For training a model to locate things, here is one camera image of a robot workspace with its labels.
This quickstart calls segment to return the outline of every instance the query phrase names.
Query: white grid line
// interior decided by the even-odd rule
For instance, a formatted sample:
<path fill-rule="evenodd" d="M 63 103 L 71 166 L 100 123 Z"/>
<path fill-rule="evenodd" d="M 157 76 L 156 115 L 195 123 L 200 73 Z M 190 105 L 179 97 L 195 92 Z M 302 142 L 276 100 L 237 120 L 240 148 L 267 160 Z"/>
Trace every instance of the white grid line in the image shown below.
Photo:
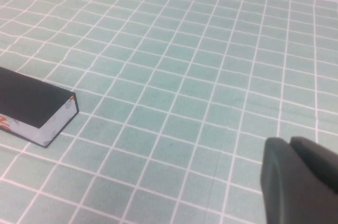
<path fill-rule="evenodd" d="M 240 12 L 240 9 L 241 9 L 242 4 L 243 4 L 243 0 L 242 0 L 242 2 L 241 2 L 240 7 L 239 7 L 239 10 L 238 10 L 237 18 L 236 18 L 236 19 L 238 19 L 238 17 L 239 17 L 239 12 Z M 234 30 L 235 26 L 236 26 L 236 24 L 233 25 L 233 29 L 232 29 L 232 31 L 231 31 L 229 40 L 232 39 L 232 34 L 233 34 L 233 32 L 234 32 L 233 30 Z M 186 169 L 186 171 L 185 171 L 185 174 L 184 174 L 183 183 L 182 183 L 182 185 L 181 185 L 180 192 L 179 192 L 179 199 L 181 199 L 181 197 L 182 197 L 182 195 L 183 195 L 183 192 L 184 192 L 184 189 L 185 189 L 185 184 L 186 184 L 186 181 L 187 181 L 187 177 L 188 177 L 188 175 L 189 175 L 189 172 L 191 171 L 191 165 L 192 165 L 193 158 L 194 158 L 194 155 L 195 155 L 195 152 L 196 152 L 196 149 L 197 149 L 197 145 L 198 145 L 198 143 L 199 143 L 199 140 L 200 140 L 200 137 L 201 137 L 201 134 L 202 134 L 202 128 L 203 128 L 203 126 L 204 126 L 204 124 L 205 124 L 205 122 L 206 122 L 206 117 L 207 117 L 207 114 L 208 114 L 209 109 L 210 109 L 211 100 L 212 100 L 212 98 L 213 98 L 213 95 L 214 95 L 214 92 L 215 92 L 215 89 L 216 89 L 216 82 L 218 82 L 218 79 L 219 79 L 219 77 L 220 77 L 220 74 L 221 74 L 221 68 L 223 67 L 224 61 L 225 61 L 225 59 L 226 59 L 226 57 L 227 57 L 225 54 L 227 54 L 228 48 L 229 48 L 229 44 L 227 45 L 226 51 L 225 51 L 225 53 L 224 53 L 224 56 L 223 56 L 223 59 L 222 59 L 222 62 L 221 62 L 221 66 L 220 66 L 220 69 L 219 69 L 219 71 L 218 71 L 218 74 L 217 74 L 215 83 L 214 83 L 214 85 L 213 85 L 213 88 L 212 88 L 212 91 L 211 91 L 211 95 L 210 95 L 210 98 L 209 98 L 209 101 L 208 101 L 208 105 L 207 105 L 205 114 L 204 114 L 204 116 L 203 116 L 203 121 L 202 121 L 202 125 L 201 125 L 201 128 L 200 128 L 199 133 L 198 133 L 198 136 L 197 136 L 196 144 L 194 144 L 193 152 L 192 152 L 192 154 L 191 154 L 191 158 L 190 158 L 190 160 L 189 160 L 188 167 L 187 167 L 187 169 Z M 172 224 L 173 221 L 174 221 L 174 219 L 175 219 L 175 216 L 176 216 L 176 212 L 177 212 L 178 207 L 179 207 L 179 204 L 178 204 L 178 201 L 177 201 L 176 204 L 175 204 L 174 213 L 173 213 L 173 215 L 172 215 L 170 224 Z"/>
<path fill-rule="evenodd" d="M 289 27 L 290 27 L 290 9 L 291 9 L 291 0 L 289 3 L 289 13 L 288 13 L 288 22 L 287 22 L 287 32 L 286 32 L 286 40 L 288 40 L 289 35 Z M 284 52 L 284 62 L 283 62 L 283 76 L 281 80 L 281 91 L 280 91 L 280 101 L 279 101 L 279 114 L 278 114 L 278 124 L 277 124 L 277 137 L 280 135 L 280 120 L 283 108 L 283 97 L 284 97 L 284 84 L 285 84 L 285 71 L 286 71 L 286 61 L 287 61 L 287 47 L 288 43 L 286 42 L 285 45 L 285 52 Z"/>
<path fill-rule="evenodd" d="M 315 13 L 315 3 L 313 4 L 313 12 Z M 314 28 L 314 77 L 315 77 L 315 116 L 316 116 L 316 125 L 315 125 L 315 142 L 319 142 L 319 136 L 318 136 L 318 124 L 319 124 L 319 117 L 318 117 L 318 77 L 317 77 L 317 45 L 316 45 L 316 17 L 313 18 L 313 28 Z"/>
<path fill-rule="evenodd" d="M 268 3 L 268 0 L 265 1 L 265 7 L 264 7 L 264 12 L 263 12 L 263 17 L 262 17 L 262 23 L 263 23 L 263 20 L 264 20 L 264 15 L 265 15 L 265 10 L 266 10 L 267 3 Z M 255 50 L 255 55 L 254 55 L 254 58 L 253 58 L 253 61 L 252 61 L 251 73 L 250 73 L 249 82 L 248 82 L 248 89 L 247 89 L 247 92 L 246 92 L 246 95 L 245 95 L 245 101 L 244 101 L 243 110 L 242 110 L 241 117 L 240 117 L 240 122 L 239 122 L 239 126 L 238 126 L 238 132 L 237 132 L 237 136 L 236 136 L 236 142 L 235 142 L 234 150 L 233 150 L 234 154 L 236 154 L 237 148 L 238 148 L 239 137 L 240 137 L 240 133 L 239 132 L 242 129 L 242 124 L 243 124 L 243 120 L 244 120 L 246 104 L 247 104 L 247 100 L 248 100 L 248 96 L 249 96 L 249 91 L 248 90 L 250 89 L 251 79 L 252 79 L 252 73 L 254 72 L 254 66 L 255 66 L 255 60 L 256 60 L 256 55 L 257 55 L 257 51 L 258 51 L 259 41 L 260 41 L 260 35 L 258 36 L 258 41 L 257 41 L 256 50 Z M 227 209 L 228 197 L 229 197 L 229 192 L 230 192 L 230 183 L 231 183 L 233 169 L 234 169 L 234 162 L 235 162 L 235 157 L 233 156 L 232 160 L 231 160 L 231 164 L 230 164 L 230 171 L 229 171 L 229 176 L 228 176 L 226 194 L 224 196 L 224 204 L 223 204 L 223 207 L 222 207 L 222 213 L 225 213 L 226 209 Z M 224 217 L 222 216 L 221 220 L 220 220 L 220 224 L 223 223 L 223 218 Z"/>

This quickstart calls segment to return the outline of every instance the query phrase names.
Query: orange graphic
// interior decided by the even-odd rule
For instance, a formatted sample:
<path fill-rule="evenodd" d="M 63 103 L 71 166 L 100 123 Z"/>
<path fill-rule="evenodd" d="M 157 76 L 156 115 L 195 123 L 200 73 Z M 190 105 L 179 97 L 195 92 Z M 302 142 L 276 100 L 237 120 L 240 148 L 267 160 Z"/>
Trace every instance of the orange graphic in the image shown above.
<path fill-rule="evenodd" d="M 10 125 L 7 123 L 7 118 L 0 115 L 0 128 L 11 130 Z"/>

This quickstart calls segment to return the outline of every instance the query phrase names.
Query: green cutting mat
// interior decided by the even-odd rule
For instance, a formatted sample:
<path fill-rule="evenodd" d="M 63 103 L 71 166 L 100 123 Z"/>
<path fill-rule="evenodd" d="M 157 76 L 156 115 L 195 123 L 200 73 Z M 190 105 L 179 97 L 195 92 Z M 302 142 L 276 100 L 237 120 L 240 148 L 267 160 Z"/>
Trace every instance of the green cutting mat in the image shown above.
<path fill-rule="evenodd" d="M 0 50 L 81 110 L 0 133 L 1 223 L 263 224 L 266 137 L 338 152 L 337 3 L 0 0 Z"/>

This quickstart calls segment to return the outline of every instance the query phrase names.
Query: black box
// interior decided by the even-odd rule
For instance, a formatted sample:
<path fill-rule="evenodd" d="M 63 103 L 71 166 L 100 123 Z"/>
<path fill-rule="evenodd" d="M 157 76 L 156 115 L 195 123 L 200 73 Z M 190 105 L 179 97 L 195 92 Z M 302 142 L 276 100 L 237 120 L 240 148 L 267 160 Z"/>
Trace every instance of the black box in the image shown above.
<path fill-rule="evenodd" d="M 48 147 L 79 113 L 74 92 L 0 67 L 0 129 Z"/>

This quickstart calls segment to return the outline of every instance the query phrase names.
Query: black object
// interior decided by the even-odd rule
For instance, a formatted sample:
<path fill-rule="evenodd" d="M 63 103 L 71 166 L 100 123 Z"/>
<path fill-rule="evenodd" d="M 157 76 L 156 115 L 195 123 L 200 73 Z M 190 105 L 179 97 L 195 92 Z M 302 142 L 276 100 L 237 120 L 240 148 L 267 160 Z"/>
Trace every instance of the black object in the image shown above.
<path fill-rule="evenodd" d="M 78 112 L 74 92 L 0 67 L 0 129 L 48 147 Z"/>
<path fill-rule="evenodd" d="M 266 140 L 261 188 L 268 224 L 338 223 L 338 155 L 306 138 Z"/>

